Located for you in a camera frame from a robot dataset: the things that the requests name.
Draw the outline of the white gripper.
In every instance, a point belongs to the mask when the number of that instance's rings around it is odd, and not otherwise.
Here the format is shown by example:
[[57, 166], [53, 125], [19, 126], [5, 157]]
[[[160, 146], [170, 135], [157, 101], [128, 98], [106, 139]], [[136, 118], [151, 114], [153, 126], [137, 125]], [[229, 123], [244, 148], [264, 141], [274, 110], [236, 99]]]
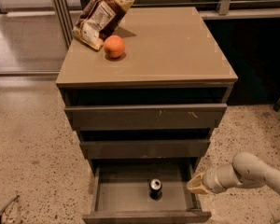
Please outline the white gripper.
[[204, 173], [197, 174], [187, 183], [186, 188], [191, 193], [202, 195], [209, 191], [215, 194], [226, 191], [218, 179], [216, 168], [208, 168]]

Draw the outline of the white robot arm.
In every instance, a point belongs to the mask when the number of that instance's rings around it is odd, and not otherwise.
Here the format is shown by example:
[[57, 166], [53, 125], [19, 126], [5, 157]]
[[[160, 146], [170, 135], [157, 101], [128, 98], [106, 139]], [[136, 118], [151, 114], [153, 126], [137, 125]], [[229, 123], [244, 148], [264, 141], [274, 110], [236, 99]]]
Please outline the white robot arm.
[[280, 195], [280, 171], [248, 152], [237, 153], [231, 163], [208, 168], [187, 183], [187, 189], [196, 194], [219, 194], [232, 188], [264, 186]]

